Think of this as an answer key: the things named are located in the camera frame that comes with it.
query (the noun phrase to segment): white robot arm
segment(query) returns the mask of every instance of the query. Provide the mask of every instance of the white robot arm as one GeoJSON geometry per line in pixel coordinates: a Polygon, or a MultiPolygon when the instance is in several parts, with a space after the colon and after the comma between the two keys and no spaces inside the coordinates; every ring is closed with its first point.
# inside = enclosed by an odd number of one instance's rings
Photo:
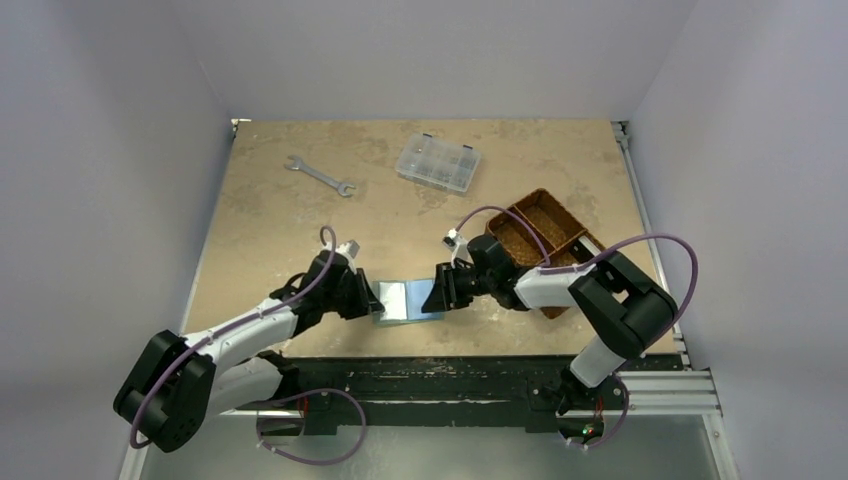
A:
{"type": "Polygon", "coordinates": [[[216,327],[184,337],[158,333],[113,409],[170,452],[191,439],[207,416],[299,393],[297,370],[278,353],[262,350],[299,335],[327,312],[353,319],[383,310],[354,264],[358,250],[353,241],[332,251],[325,247],[305,273],[216,327]],[[295,287],[300,277],[301,287],[295,287]]]}

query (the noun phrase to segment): open-end wrench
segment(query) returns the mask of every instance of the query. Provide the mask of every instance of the open-end wrench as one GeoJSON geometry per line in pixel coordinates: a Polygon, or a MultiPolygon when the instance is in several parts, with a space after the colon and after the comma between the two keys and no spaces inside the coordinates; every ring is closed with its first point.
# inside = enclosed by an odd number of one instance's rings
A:
{"type": "Polygon", "coordinates": [[[332,178],[330,178],[329,175],[325,175],[325,174],[319,172],[318,170],[315,170],[314,168],[307,165],[306,162],[304,162],[303,159],[298,157],[297,155],[289,155],[289,159],[292,160],[293,163],[291,165],[286,165],[287,169],[295,170],[295,171],[301,171],[301,172],[309,175],[310,177],[317,178],[318,180],[321,180],[322,182],[326,183],[327,185],[335,188],[336,191],[339,192],[339,195],[341,195],[343,197],[349,197],[349,196],[353,195],[352,193],[347,191],[347,189],[355,189],[356,188],[356,186],[353,185],[352,183],[337,182],[336,180],[333,180],[332,178]]]}

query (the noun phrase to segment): cable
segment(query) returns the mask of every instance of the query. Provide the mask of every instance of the cable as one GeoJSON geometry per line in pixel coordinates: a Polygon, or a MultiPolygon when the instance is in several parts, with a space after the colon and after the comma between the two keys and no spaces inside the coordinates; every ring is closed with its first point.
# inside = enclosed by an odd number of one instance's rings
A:
{"type": "Polygon", "coordinates": [[[615,379],[616,383],[618,383],[618,386],[621,389],[621,394],[624,395],[622,400],[624,404],[621,406],[621,416],[618,417],[618,420],[615,421],[615,425],[612,426],[612,429],[609,432],[605,432],[597,442],[587,445],[588,448],[600,447],[604,443],[608,442],[624,424],[624,419],[627,418],[627,411],[630,410],[630,391],[627,390],[627,386],[618,374],[614,373],[612,378],[615,379]]]}
{"type": "Polygon", "coordinates": [[[359,413],[359,419],[362,422],[361,423],[362,429],[359,431],[359,437],[356,439],[356,443],[353,444],[353,447],[351,447],[350,450],[343,453],[342,455],[339,455],[338,457],[331,458],[331,459],[328,459],[328,460],[313,460],[311,458],[298,457],[297,455],[293,455],[291,453],[279,450],[277,447],[275,447],[275,446],[271,445],[270,443],[268,443],[267,441],[265,441],[265,438],[262,437],[262,430],[260,428],[259,419],[256,420],[256,436],[257,436],[257,438],[259,438],[259,445],[257,445],[257,446],[261,446],[261,447],[265,448],[266,450],[268,450],[269,452],[280,455],[281,457],[288,458],[289,460],[294,460],[295,462],[298,462],[298,463],[303,463],[303,464],[306,464],[306,465],[319,466],[319,467],[323,467],[323,466],[327,466],[327,465],[335,465],[336,463],[343,462],[343,461],[347,460],[348,458],[352,457],[353,454],[356,453],[357,450],[359,450],[359,447],[361,447],[362,443],[365,441],[365,433],[368,430],[366,429],[366,425],[365,425],[365,410],[362,409],[362,405],[360,405],[359,402],[357,402],[356,399],[353,398],[349,393],[347,393],[343,390],[335,389],[335,388],[316,388],[315,390],[309,390],[308,392],[299,393],[297,395],[293,395],[291,397],[283,398],[283,399],[280,399],[280,400],[272,400],[272,401],[269,401],[269,402],[260,402],[260,403],[261,403],[261,405],[264,405],[264,406],[276,406],[276,407],[278,407],[278,406],[284,405],[288,402],[291,402],[292,400],[305,398],[305,397],[308,397],[310,395],[314,395],[316,393],[322,393],[322,392],[341,395],[342,397],[344,397],[348,401],[350,401],[350,403],[352,403],[353,406],[356,407],[356,411],[359,413]]]}
{"type": "MultiPolygon", "coordinates": [[[[615,425],[612,426],[609,432],[605,432],[597,442],[575,444],[571,440],[566,439],[566,447],[579,448],[580,450],[589,450],[590,448],[600,447],[601,445],[610,441],[612,437],[615,436],[616,433],[618,433],[618,430],[624,424],[624,419],[627,418],[627,411],[630,410],[630,391],[627,390],[627,386],[624,384],[624,381],[621,380],[621,377],[619,377],[618,374],[613,373],[612,377],[616,381],[616,383],[618,383],[618,387],[621,389],[621,394],[624,396],[622,399],[623,404],[621,407],[621,415],[618,417],[618,420],[615,421],[615,425]]],[[[592,417],[593,420],[595,418],[597,418],[597,412],[592,417]]]]}
{"type": "Polygon", "coordinates": [[[591,260],[589,260],[586,263],[582,263],[580,265],[569,266],[569,267],[543,268],[543,269],[541,269],[541,274],[542,275],[554,275],[554,274],[557,274],[557,273],[578,272],[578,271],[584,270],[586,268],[589,268],[589,267],[595,265],[596,263],[598,263],[602,260],[605,260],[606,258],[608,258],[613,253],[617,252],[621,248],[624,248],[628,245],[632,245],[632,244],[637,243],[637,242],[641,242],[643,240],[650,240],[652,238],[660,238],[660,239],[665,239],[665,240],[671,240],[673,242],[678,243],[680,246],[682,246],[684,249],[686,249],[686,253],[689,254],[689,259],[692,262],[692,273],[691,273],[691,276],[689,278],[689,288],[688,288],[688,290],[686,290],[686,295],[683,296],[683,301],[680,302],[680,308],[677,310],[677,314],[675,314],[674,317],[672,317],[671,322],[669,322],[669,324],[662,330],[662,333],[657,335],[651,341],[651,343],[654,343],[657,340],[659,340],[660,337],[665,335],[669,330],[671,330],[671,327],[673,327],[674,324],[677,323],[678,320],[680,320],[680,317],[683,316],[683,312],[686,311],[686,308],[689,307],[689,302],[692,301],[692,295],[695,293],[695,285],[698,284],[698,270],[699,270],[699,268],[698,268],[698,255],[695,254],[695,249],[693,249],[692,245],[689,245],[689,243],[686,240],[683,240],[682,238],[680,238],[676,235],[671,235],[671,234],[668,234],[668,233],[646,233],[646,234],[643,234],[643,235],[637,235],[635,237],[631,237],[631,238],[628,238],[627,240],[622,240],[622,241],[616,243],[615,245],[607,248],[606,250],[599,253],[598,255],[595,255],[591,260]]]}
{"type": "Polygon", "coordinates": [[[241,327],[245,324],[248,324],[248,323],[250,323],[250,322],[252,322],[252,321],[254,321],[258,318],[264,317],[265,315],[268,315],[270,313],[274,313],[277,310],[300,300],[301,298],[304,297],[304,295],[309,293],[313,288],[315,288],[316,285],[318,285],[318,282],[320,282],[324,278],[324,276],[327,274],[327,271],[330,269],[330,265],[333,264],[333,257],[335,257],[335,255],[336,255],[336,232],[333,231],[333,229],[328,225],[324,225],[323,227],[321,227],[321,230],[319,232],[319,236],[321,238],[321,243],[324,244],[324,246],[327,245],[326,240],[324,240],[324,233],[325,232],[330,233],[330,255],[327,258],[327,261],[324,262],[324,266],[321,268],[321,271],[318,273],[318,276],[315,277],[315,280],[310,282],[309,285],[307,285],[305,288],[302,288],[299,292],[297,292],[291,298],[288,298],[288,299],[284,300],[283,302],[281,302],[281,303],[279,303],[279,304],[277,304],[273,307],[267,308],[261,313],[260,312],[254,312],[254,313],[251,313],[250,315],[245,315],[244,317],[242,317],[242,318],[240,318],[240,319],[238,319],[234,322],[231,322],[231,323],[228,323],[227,325],[224,325],[223,327],[221,327],[220,330],[212,333],[211,335],[203,337],[197,343],[190,346],[180,356],[178,356],[177,359],[174,360],[170,365],[168,365],[168,368],[166,368],[165,371],[162,372],[162,375],[160,375],[159,378],[156,380],[156,382],[153,384],[153,386],[150,387],[150,391],[147,392],[147,395],[144,396],[144,399],[141,401],[141,405],[139,405],[138,410],[136,410],[136,412],[135,412],[135,417],[133,417],[133,421],[132,421],[132,427],[130,428],[130,446],[132,448],[140,449],[140,448],[144,448],[144,447],[146,447],[146,446],[148,446],[152,443],[152,441],[150,439],[147,439],[143,442],[138,441],[138,429],[141,426],[141,418],[144,416],[144,413],[147,411],[147,407],[150,406],[150,402],[153,400],[153,397],[155,397],[156,394],[159,392],[159,390],[162,388],[162,386],[165,385],[165,382],[168,380],[168,378],[170,378],[170,376],[177,370],[177,368],[180,367],[180,365],[183,364],[183,362],[185,362],[191,355],[196,353],[200,349],[200,347],[203,347],[204,345],[209,344],[212,340],[220,337],[221,335],[223,335],[227,332],[230,332],[230,331],[232,331],[236,328],[239,328],[239,327],[241,327]]]}
{"type": "Polygon", "coordinates": [[[465,218],[463,218],[459,222],[459,224],[457,224],[457,226],[456,226],[456,228],[454,228],[454,230],[459,232],[459,230],[468,222],[468,220],[471,220],[471,217],[473,217],[474,215],[477,215],[478,213],[485,211],[485,210],[497,210],[501,213],[505,213],[505,214],[509,215],[516,222],[520,223],[521,226],[524,227],[527,230],[527,232],[530,233],[530,236],[533,237],[533,240],[536,241],[536,246],[539,247],[539,251],[542,252],[542,257],[544,257],[544,259],[545,259],[543,266],[545,266],[545,267],[550,266],[551,256],[548,254],[548,251],[545,249],[544,244],[542,244],[542,239],[540,239],[539,236],[536,235],[536,232],[534,232],[533,229],[530,228],[530,225],[528,225],[527,222],[525,222],[521,217],[510,212],[509,210],[507,210],[505,208],[498,207],[498,206],[495,206],[495,205],[486,205],[486,206],[483,206],[483,207],[480,207],[480,208],[476,208],[471,213],[466,215],[465,218]]]}

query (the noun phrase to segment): gray floor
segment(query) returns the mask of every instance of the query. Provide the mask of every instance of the gray floor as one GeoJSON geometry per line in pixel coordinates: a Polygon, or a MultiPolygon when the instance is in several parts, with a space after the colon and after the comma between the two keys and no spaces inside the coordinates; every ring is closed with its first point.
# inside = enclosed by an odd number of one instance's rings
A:
{"type": "MultiPolygon", "coordinates": [[[[330,458],[355,441],[358,429],[304,437],[288,447],[310,458],[330,458]]],[[[331,467],[310,467],[257,449],[254,419],[218,417],[177,452],[152,450],[147,480],[528,478],[716,479],[699,416],[629,417],[617,438],[589,452],[566,448],[558,434],[518,428],[371,427],[362,449],[331,467]]]]}

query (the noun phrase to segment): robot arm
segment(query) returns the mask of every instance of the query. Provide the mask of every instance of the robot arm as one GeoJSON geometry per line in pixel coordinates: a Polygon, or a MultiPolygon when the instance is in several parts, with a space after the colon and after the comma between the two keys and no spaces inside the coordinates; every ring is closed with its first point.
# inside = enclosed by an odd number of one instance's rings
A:
{"type": "MultiPolygon", "coordinates": [[[[543,268],[515,265],[491,235],[466,242],[451,231],[443,243],[453,251],[453,260],[436,266],[425,313],[464,308],[479,295],[491,295],[512,310],[572,306],[582,310],[597,336],[563,371],[567,392],[598,387],[625,361],[641,356],[677,314],[674,299],[619,252],[585,268],[543,268]],[[463,260],[465,252],[471,262],[463,260]],[[616,295],[624,293],[626,298],[619,301],[616,295]]],[[[582,237],[572,253],[589,261],[600,252],[582,237]]]]}
{"type": "Polygon", "coordinates": [[[187,357],[153,393],[138,424],[164,452],[184,445],[207,416],[299,393],[297,369],[278,353],[261,350],[299,335],[327,312],[353,319],[383,310],[365,273],[354,265],[358,250],[353,241],[338,246],[333,255],[325,247],[300,275],[301,286],[314,283],[300,297],[293,277],[255,308],[221,325],[185,337],[168,330],[156,334],[113,409],[132,423],[154,384],[183,355],[187,357]]]}

